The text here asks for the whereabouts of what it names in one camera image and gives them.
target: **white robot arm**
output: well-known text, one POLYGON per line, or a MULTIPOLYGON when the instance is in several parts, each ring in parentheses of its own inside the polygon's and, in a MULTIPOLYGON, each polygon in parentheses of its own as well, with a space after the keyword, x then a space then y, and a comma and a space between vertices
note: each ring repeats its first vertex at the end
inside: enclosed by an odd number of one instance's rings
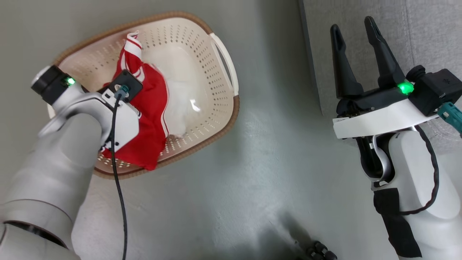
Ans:
POLYGON ((446 104, 460 98, 462 82, 446 69, 426 74, 422 66, 405 77, 372 17, 365 26, 380 72, 379 88, 368 92, 351 71, 339 27, 331 28, 337 138, 357 141, 375 208, 400 259, 460 259, 461 201, 417 125, 439 115, 452 117, 460 131, 460 111, 446 104))
POLYGON ((85 93, 79 83, 52 66, 37 75, 32 88, 52 105, 56 116, 39 133, 1 205, 0 259, 79 259, 71 232, 98 151, 110 143, 111 130, 114 151, 139 131, 140 113, 129 98, 116 107, 115 89, 122 88, 124 97, 133 98, 142 85, 123 71, 103 94, 85 93))

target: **black tape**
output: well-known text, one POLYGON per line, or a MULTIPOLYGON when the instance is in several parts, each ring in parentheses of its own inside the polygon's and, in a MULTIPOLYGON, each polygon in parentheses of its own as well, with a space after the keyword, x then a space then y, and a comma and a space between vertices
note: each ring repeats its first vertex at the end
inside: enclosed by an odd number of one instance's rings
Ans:
POLYGON ((388 232, 388 240, 401 257, 422 257, 419 245, 414 239, 411 226, 400 214, 398 189, 384 189, 374 192, 374 206, 382 215, 388 232))

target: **perforated plastic basket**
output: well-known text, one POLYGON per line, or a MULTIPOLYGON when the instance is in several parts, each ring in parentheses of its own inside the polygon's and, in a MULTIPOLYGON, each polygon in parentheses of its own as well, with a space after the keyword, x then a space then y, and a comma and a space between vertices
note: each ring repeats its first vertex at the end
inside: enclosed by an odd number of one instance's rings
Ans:
MULTIPOLYGON (((140 32, 143 61, 159 66, 170 79, 189 82, 194 88, 191 98, 200 108, 189 117, 184 138, 169 137, 158 160, 159 168, 204 148, 233 127, 239 113, 237 75, 228 51, 210 27, 184 12, 121 25, 71 47, 55 64, 89 91, 97 91, 111 81, 126 35, 134 31, 140 32)), ((117 160, 117 167, 121 179, 146 172, 121 160, 117 160)), ((113 179, 111 161, 98 155, 94 173, 113 179)))

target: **red and white striped fabric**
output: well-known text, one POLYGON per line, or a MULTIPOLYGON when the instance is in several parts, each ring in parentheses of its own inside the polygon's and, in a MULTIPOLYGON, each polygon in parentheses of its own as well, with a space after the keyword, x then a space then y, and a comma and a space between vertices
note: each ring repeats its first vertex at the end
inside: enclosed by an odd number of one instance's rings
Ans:
MULTIPOLYGON (((168 89, 164 77, 156 67, 141 61, 141 43, 137 38, 138 32, 127 35, 114 78, 127 69, 143 83, 141 92, 130 102, 141 112, 140 132, 117 151, 115 156, 146 170, 154 170, 169 135, 164 119, 168 89)), ((109 150, 104 151, 103 155, 108 158, 111 156, 109 150)))

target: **cable connector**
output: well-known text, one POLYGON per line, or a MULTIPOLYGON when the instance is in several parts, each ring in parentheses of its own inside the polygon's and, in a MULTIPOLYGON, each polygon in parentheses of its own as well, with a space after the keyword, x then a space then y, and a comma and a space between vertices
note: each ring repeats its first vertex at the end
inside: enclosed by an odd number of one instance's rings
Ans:
POLYGON ((127 87, 126 85, 115 85, 115 94, 114 94, 114 97, 117 98, 119 96, 119 94, 121 95, 121 97, 123 98, 128 98, 129 94, 128 92, 130 91, 130 88, 127 87))
POLYGON ((452 102, 444 103, 438 110, 438 115, 446 123, 452 125, 462 134, 462 112, 452 102))

